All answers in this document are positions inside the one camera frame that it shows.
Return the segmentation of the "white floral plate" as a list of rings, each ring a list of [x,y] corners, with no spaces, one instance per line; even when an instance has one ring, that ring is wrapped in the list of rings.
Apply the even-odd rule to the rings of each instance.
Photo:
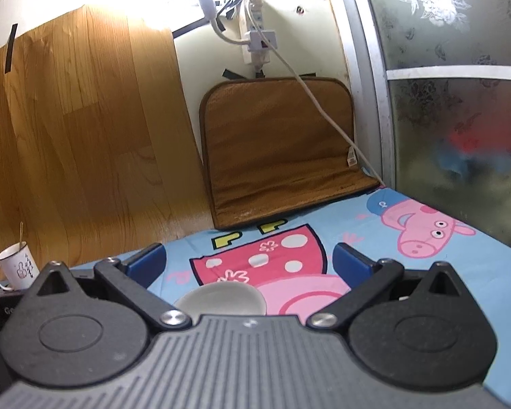
[[[174,306],[193,322],[204,315],[263,316],[267,313],[266,300],[256,287],[235,282],[200,286],[179,298]]]

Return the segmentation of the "white enamel mug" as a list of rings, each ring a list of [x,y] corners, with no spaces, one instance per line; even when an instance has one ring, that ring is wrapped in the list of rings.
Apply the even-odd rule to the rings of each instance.
[[[24,230],[24,223],[20,222],[18,242],[0,252],[0,288],[5,292],[26,290],[39,276]]]

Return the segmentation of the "brown seat cushion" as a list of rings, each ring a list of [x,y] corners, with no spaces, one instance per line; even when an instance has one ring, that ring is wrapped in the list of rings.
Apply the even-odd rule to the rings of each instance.
[[[353,98],[334,78],[238,79],[206,93],[199,122],[216,228],[254,224],[379,185],[349,159],[349,143],[315,103],[353,136]]]

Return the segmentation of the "frosted glass sliding door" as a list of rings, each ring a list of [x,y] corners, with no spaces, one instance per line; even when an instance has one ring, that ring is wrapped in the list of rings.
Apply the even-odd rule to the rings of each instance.
[[[511,247],[511,0],[344,0],[390,187]]]

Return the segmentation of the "white power strip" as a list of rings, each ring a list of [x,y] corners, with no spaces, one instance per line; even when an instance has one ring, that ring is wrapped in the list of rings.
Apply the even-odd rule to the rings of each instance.
[[[244,0],[239,10],[239,30],[242,39],[248,41],[242,47],[244,63],[257,74],[270,62],[272,49],[278,48],[276,31],[265,29],[262,9],[263,0]]]

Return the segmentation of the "wood grain wall panel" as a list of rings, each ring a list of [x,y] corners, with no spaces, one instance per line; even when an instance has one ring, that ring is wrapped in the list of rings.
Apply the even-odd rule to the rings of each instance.
[[[0,48],[0,252],[78,265],[211,225],[170,31],[83,6]]]

